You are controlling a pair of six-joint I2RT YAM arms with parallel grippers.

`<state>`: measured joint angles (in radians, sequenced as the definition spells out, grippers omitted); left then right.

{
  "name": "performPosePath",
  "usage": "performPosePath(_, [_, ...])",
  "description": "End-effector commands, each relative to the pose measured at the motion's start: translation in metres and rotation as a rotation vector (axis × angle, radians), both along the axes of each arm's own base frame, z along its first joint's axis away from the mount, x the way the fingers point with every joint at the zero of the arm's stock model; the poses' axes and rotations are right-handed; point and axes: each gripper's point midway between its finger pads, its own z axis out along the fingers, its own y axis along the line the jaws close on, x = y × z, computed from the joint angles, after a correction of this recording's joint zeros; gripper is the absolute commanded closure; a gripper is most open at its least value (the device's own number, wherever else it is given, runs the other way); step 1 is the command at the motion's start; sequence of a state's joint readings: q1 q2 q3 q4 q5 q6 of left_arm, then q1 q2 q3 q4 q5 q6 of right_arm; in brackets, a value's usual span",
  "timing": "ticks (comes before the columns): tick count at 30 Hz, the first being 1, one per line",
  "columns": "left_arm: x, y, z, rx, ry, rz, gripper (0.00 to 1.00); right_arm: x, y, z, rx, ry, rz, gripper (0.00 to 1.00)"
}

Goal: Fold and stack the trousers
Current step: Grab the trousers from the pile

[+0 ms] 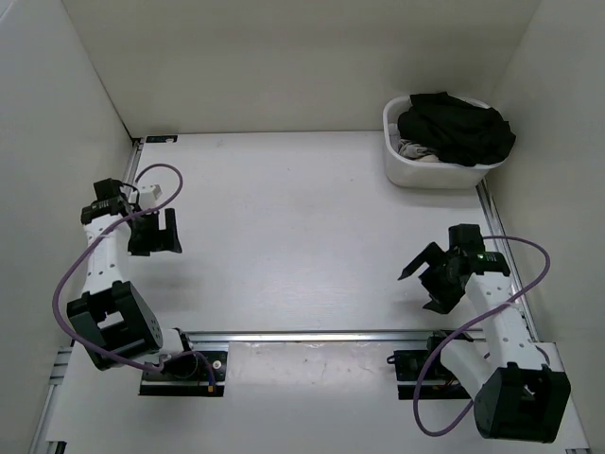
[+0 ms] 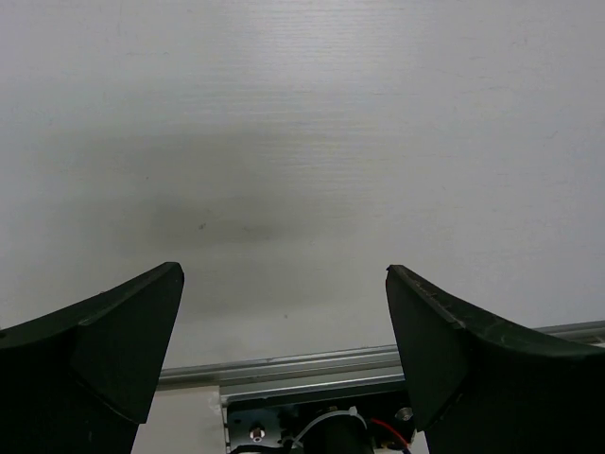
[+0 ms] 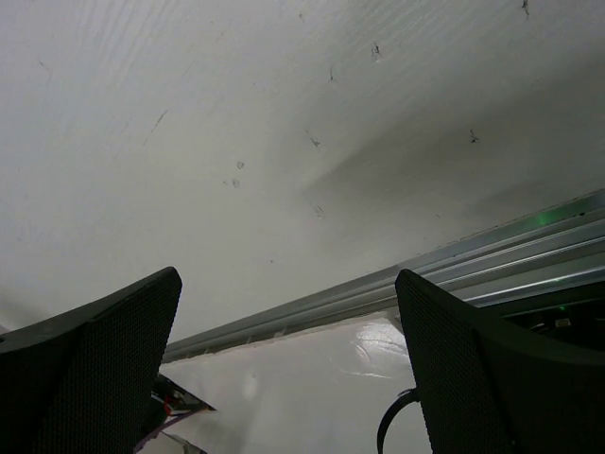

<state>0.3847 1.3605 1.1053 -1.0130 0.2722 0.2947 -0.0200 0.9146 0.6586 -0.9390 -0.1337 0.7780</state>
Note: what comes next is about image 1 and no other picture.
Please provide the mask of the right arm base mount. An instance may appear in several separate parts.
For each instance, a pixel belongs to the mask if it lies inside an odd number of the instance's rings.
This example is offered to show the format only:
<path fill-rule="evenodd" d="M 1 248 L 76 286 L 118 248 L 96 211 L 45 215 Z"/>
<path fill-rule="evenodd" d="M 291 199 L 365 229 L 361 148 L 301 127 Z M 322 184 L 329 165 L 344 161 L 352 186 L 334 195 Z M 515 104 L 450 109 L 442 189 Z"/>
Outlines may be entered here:
<path fill-rule="evenodd" d="M 395 350 L 386 362 L 395 369 L 398 399 L 412 400 L 415 385 L 429 355 L 449 335 L 451 331 L 434 331 L 426 346 L 416 350 Z M 465 400 L 469 394 L 458 379 L 441 365 L 441 356 L 431 363 L 420 390 L 421 400 Z"/>

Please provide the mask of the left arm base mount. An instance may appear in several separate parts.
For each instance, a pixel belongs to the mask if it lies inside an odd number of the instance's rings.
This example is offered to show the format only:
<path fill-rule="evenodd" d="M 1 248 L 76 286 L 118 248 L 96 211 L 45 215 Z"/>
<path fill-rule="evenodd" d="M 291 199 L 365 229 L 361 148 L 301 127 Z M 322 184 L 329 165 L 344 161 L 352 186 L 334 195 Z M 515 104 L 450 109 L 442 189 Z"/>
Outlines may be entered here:
<path fill-rule="evenodd" d="M 229 346 L 226 342 L 193 342 L 191 349 L 204 355 L 170 360 L 162 373 L 143 372 L 139 395 L 147 397 L 219 398 L 225 393 Z"/>

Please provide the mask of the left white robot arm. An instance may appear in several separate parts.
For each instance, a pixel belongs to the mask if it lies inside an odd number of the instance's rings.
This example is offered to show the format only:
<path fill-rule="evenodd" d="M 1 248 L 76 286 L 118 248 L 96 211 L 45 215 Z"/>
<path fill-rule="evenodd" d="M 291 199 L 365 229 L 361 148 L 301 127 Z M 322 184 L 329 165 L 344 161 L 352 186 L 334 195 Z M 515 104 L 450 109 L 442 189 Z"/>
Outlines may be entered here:
<path fill-rule="evenodd" d="M 134 186 L 129 195 L 124 186 L 114 179 L 96 182 L 96 200 L 81 211 L 87 242 L 100 243 L 86 259 L 81 296 L 67 304 L 67 317 L 88 342 L 131 360 L 157 354 L 175 377 L 187 378 L 198 368 L 198 355 L 179 329 L 160 327 L 129 278 L 132 255 L 182 252 L 175 210 L 156 208 L 157 184 Z"/>

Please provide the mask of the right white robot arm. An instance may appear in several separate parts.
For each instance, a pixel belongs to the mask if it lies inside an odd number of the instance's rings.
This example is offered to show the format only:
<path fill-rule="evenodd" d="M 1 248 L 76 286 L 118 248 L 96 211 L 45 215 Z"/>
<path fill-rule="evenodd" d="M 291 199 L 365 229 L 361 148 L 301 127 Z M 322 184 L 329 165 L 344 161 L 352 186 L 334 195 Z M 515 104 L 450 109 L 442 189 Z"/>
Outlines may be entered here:
<path fill-rule="evenodd" d="M 490 252 L 486 237 L 476 224 L 449 228 L 449 247 L 429 243 L 400 277 L 407 279 L 419 268 L 420 282 L 429 295 L 424 309 L 449 314 L 468 299 L 476 316 L 456 330 L 435 333 L 425 353 L 412 394 L 416 425 L 433 438 L 451 432 L 431 430 L 421 421 L 420 400 L 424 379 L 431 374 L 449 375 L 469 395 L 462 411 L 471 413 L 478 433 L 485 439 L 551 444 L 557 438 L 571 394 L 564 372 L 551 369 L 545 351 L 530 338 L 515 302 L 547 275 L 551 261 L 526 287 L 510 292 L 511 269 L 500 252 Z"/>

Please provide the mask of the black trousers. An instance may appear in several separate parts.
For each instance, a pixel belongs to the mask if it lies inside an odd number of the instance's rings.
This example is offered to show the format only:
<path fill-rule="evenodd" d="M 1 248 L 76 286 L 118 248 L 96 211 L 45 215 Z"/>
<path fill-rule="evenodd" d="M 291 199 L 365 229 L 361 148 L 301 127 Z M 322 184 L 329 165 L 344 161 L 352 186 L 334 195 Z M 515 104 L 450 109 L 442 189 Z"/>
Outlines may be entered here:
<path fill-rule="evenodd" d="M 445 92 L 412 95 L 410 101 L 397 120 L 400 137 L 434 150 L 440 161 L 491 166 L 510 155 L 516 135 L 496 109 Z"/>

